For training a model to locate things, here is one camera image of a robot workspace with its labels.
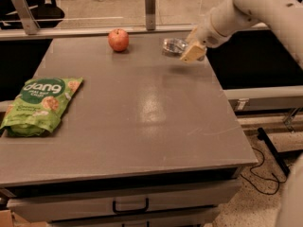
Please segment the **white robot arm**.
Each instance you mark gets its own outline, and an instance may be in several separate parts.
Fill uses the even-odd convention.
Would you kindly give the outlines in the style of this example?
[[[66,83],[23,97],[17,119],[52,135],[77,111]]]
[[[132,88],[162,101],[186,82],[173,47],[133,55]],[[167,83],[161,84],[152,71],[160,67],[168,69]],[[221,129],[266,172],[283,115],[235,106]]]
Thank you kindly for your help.
[[[303,5],[296,0],[224,0],[188,35],[183,61],[196,61],[207,47],[218,47],[232,34],[264,23],[299,66],[303,66]],[[281,198],[276,227],[303,227],[303,155],[295,161]]]

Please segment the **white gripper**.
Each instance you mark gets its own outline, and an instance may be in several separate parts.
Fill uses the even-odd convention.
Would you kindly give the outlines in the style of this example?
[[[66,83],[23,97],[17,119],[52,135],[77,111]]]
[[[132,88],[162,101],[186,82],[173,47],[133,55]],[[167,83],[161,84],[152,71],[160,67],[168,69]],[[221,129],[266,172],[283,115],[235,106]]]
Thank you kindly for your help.
[[[206,15],[197,28],[194,27],[187,35],[186,42],[189,45],[180,60],[183,62],[202,61],[205,58],[206,47],[217,48],[229,39],[230,36],[223,36],[216,31],[212,25],[211,16]]]

